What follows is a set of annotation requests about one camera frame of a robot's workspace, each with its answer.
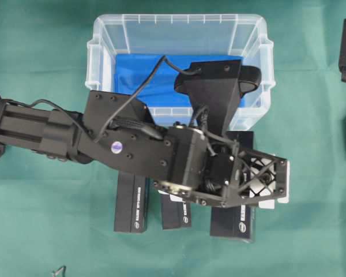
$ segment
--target transparent storage box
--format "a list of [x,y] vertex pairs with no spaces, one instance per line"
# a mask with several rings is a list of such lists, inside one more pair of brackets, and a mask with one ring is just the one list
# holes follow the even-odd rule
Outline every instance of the transparent storage box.
[[[274,87],[273,42],[266,22],[256,14],[105,14],[87,43],[89,89],[112,92],[117,54],[233,55],[261,69],[259,88],[245,96],[230,130],[250,129],[270,107]],[[155,122],[188,122],[187,107],[149,107]]]

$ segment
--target black box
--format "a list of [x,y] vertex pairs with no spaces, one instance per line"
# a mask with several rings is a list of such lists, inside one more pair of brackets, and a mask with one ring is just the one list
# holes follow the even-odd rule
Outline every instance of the black box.
[[142,233],[146,230],[149,182],[142,176],[119,172],[114,231]]
[[[238,140],[247,148],[254,147],[254,132],[227,132],[231,140]],[[212,208],[210,235],[253,242],[255,208],[241,205],[232,208]]]
[[163,230],[191,227],[191,204],[176,202],[170,194],[161,194],[161,224]]

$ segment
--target blue fabric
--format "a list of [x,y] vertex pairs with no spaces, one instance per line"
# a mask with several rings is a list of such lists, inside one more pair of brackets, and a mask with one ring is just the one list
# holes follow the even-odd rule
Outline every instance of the blue fabric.
[[[132,94],[146,79],[161,55],[119,54],[116,56],[114,91]],[[181,69],[190,67],[191,62],[223,61],[242,59],[227,55],[169,55],[168,59]],[[139,100],[149,107],[191,107],[188,96],[174,91],[174,81],[178,72],[162,64],[154,78],[139,94]]]

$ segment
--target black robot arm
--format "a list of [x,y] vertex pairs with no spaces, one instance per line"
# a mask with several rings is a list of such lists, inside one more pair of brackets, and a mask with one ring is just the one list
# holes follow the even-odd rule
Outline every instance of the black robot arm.
[[259,86],[259,69],[240,61],[192,63],[188,71],[192,68],[197,74],[180,74],[175,83],[194,109],[188,126],[157,126],[143,102],[118,93],[91,91],[83,114],[46,100],[34,104],[56,109],[0,98],[0,156],[13,145],[61,161],[97,160],[149,177],[157,189],[186,201],[215,207],[287,197],[288,161],[243,148],[226,133],[241,97]]

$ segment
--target green table surface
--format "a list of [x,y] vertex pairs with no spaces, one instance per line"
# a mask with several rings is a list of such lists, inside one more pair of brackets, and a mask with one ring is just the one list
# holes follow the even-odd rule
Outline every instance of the green table surface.
[[346,0],[0,0],[0,93],[83,111],[86,42],[107,13],[257,13],[274,41],[272,106],[257,148],[291,161],[291,202],[257,210],[254,244],[193,227],[162,231],[151,191],[148,229],[114,233],[117,171],[8,147],[0,159],[0,277],[346,276],[346,84],[338,58]]

